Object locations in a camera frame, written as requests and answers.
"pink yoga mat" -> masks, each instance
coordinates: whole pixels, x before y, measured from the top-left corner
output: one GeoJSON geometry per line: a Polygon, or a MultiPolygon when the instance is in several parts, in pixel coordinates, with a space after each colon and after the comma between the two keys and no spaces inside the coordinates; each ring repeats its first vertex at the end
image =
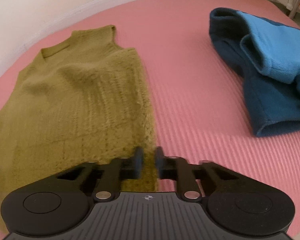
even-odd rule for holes
{"type": "MultiPolygon", "coordinates": [[[[251,134],[242,80],[213,49],[209,13],[229,7],[297,27],[266,0],[139,0],[93,15],[41,40],[0,78],[0,109],[18,72],[42,47],[72,30],[117,27],[117,43],[135,47],[143,61],[156,117],[157,145],[166,155],[191,163],[212,160],[286,192],[296,216],[290,235],[300,231],[300,132],[271,138],[251,134]]],[[[171,190],[162,182],[161,190],[171,190]]]]}

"dark blue fleece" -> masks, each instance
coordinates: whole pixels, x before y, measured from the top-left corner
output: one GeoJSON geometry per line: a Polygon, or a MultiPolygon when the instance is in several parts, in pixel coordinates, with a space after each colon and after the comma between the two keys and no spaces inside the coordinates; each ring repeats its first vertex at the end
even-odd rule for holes
{"type": "Polygon", "coordinates": [[[253,133],[262,137],[300,130],[300,30],[216,8],[209,34],[221,58],[243,77],[253,133]]]}

